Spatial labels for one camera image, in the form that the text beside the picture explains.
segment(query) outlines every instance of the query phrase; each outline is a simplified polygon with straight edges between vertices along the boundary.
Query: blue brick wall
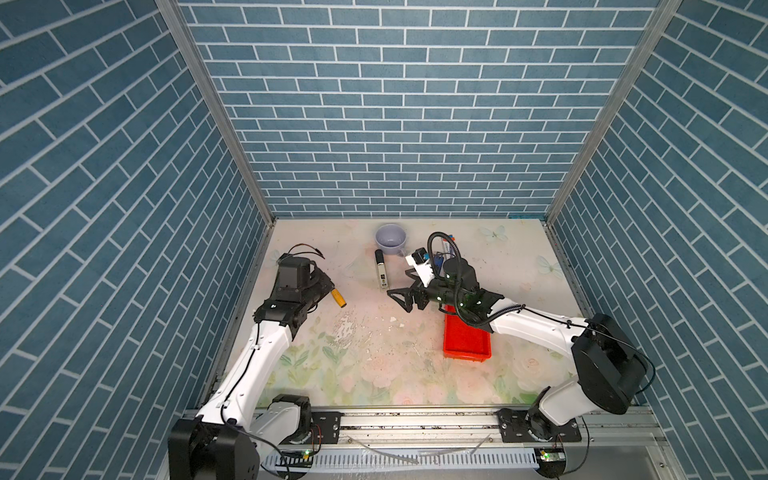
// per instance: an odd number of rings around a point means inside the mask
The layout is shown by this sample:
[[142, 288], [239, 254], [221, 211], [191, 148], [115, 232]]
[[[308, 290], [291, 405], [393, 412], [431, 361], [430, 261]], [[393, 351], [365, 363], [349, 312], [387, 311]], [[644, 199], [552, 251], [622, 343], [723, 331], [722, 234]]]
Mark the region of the blue brick wall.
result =
[[689, 478], [768, 466], [768, 2], [684, 0], [554, 228]]
[[0, 478], [154, 477], [262, 230], [153, 0], [0, 2]]
[[546, 211], [657, 0], [255, 3], [181, 2], [278, 216], [506, 217]]

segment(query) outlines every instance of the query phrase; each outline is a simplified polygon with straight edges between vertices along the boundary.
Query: table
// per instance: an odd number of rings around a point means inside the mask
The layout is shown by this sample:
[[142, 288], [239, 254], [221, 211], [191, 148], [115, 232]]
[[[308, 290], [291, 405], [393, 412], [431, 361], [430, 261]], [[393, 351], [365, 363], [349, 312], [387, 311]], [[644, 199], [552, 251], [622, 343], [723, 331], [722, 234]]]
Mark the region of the table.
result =
[[[317, 261], [347, 302], [330, 295], [309, 314], [280, 358], [260, 398], [309, 396], [316, 406], [401, 406], [532, 403], [546, 386], [575, 374], [571, 361], [544, 347], [492, 335], [485, 362], [447, 359], [444, 315], [436, 303], [406, 313], [376, 281], [374, 233], [384, 220], [278, 220], [250, 295], [227, 371], [247, 341], [250, 315], [270, 295], [280, 254], [296, 243], [320, 249]], [[538, 220], [397, 220], [411, 252], [434, 231], [452, 234], [480, 286], [529, 306], [580, 316], [576, 300]], [[435, 250], [442, 245], [435, 242]], [[405, 259], [386, 256], [390, 288], [409, 286]]]

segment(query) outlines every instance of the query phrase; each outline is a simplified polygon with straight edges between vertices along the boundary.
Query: white tabletop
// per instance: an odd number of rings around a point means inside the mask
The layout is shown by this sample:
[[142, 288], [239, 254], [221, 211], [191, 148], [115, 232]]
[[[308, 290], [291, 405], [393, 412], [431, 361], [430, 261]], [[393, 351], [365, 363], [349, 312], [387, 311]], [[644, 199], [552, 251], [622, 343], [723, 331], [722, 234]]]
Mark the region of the white tabletop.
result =
[[[276, 260], [296, 243], [309, 243], [347, 306], [328, 295], [299, 330], [261, 397], [307, 395], [316, 406], [530, 403], [546, 386], [574, 373], [572, 362], [522, 339], [492, 335], [485, 362], [443, 356], [444, 315], [436, 303], [406, 313], [380, 290], [373, 252], [384, 220], [278, 220], [227, 368], [248, 339], [252, 312], [270, 295]], [[406, 249], [425, 247], [429, 234], [454, 236], [480, 286], [519, 303], [579, 316], [538, 220], [398, 220]], [[435, 242], [435, 251], [442, 246]], [[386, 256], [390, 288], [410, 286], [405, 259]]]

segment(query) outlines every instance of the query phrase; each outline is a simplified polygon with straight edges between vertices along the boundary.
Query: red plastic bin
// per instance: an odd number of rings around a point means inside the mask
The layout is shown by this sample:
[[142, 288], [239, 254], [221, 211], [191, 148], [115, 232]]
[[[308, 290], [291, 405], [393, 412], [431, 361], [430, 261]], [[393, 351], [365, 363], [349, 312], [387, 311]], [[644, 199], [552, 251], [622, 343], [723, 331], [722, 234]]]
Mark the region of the red plastic bin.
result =
[[[445, 306], [445, 309], [456, 311], [452, 306]], [[442, 351], [451, 359], [484, 362], [491, 358], [491, 334], [468, 326], [458, 316], [446, 313]]]

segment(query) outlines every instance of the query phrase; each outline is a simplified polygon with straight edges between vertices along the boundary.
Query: mug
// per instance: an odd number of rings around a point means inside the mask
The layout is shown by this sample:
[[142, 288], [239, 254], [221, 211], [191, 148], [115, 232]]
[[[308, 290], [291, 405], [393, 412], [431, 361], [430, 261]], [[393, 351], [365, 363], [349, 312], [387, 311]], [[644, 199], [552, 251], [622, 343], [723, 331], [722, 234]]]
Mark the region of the mug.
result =
[[376, 245], [385, 255], [406, 255], [406, 231], [394, 223], [382, 225], [376, 231]]

